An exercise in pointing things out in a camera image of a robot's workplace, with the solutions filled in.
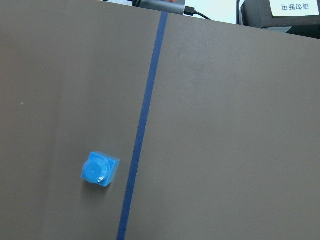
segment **blue cap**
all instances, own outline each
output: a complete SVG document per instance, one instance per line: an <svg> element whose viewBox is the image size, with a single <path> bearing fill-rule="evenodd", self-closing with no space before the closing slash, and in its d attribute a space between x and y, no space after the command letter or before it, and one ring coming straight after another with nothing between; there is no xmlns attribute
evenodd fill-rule
<svg viewBox="0 0 320 240"><path fill-rule="evenodd" d="M83 165L83 178L92 184L97 184L106 179L109 174L109 164L106 160L94 157L89 158Z"/></svg>

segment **black cable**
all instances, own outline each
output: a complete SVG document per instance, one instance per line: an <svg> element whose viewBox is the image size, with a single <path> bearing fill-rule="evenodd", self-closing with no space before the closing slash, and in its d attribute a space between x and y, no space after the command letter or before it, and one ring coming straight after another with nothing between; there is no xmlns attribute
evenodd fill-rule
<svg viewBox="0 0 320 240"><path fill-rule="evenodd" d="M211 20L210 18L208 18L206 15L202 14L201 12L196 11L194 7L186 6L184 8L183 13L188 16L193 16L194 14L197 14L197 15L203 17L204 19Z"/></svg>
<svg viewBox="0 0 320 240"><path fill-rule="evenodd" d="M201 17L203 17L204 19L208 19L208 20L211 20L210 18L208 18L206 15L202 14L201 12L198 12L198 11L194 11L194 14L197 14Z"/></svg>

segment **black box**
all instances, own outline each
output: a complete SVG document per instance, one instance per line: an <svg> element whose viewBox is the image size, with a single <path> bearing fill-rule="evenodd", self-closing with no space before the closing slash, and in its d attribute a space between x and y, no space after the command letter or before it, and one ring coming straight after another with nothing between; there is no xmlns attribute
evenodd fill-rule
<svg viewBox="0 0 320 240"><path fill-rule="evenodd" d="M269 0L245 0L241 17L245 26L320 39L320 15L274 17Z"/></svg>

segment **white label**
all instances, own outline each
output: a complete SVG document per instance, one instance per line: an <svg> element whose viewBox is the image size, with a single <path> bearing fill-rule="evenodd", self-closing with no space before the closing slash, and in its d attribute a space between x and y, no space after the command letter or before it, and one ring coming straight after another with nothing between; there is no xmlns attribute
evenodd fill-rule
<svg viewBox="0 0 320 240"><path fill-rule="evenodd" d="M319 15L317 0L270 0L274 17Z"/></svg>

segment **blue block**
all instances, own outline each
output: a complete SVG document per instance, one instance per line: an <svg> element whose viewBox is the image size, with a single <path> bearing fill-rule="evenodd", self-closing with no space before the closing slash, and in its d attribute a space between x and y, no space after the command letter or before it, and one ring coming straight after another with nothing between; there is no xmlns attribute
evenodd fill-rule
<svg viewBox="0 0 320 240"><path fill-rule="evenodd" d="M120 160L99 151L90 153L81 177L91 184L108 186L114 179Z"/></svg>

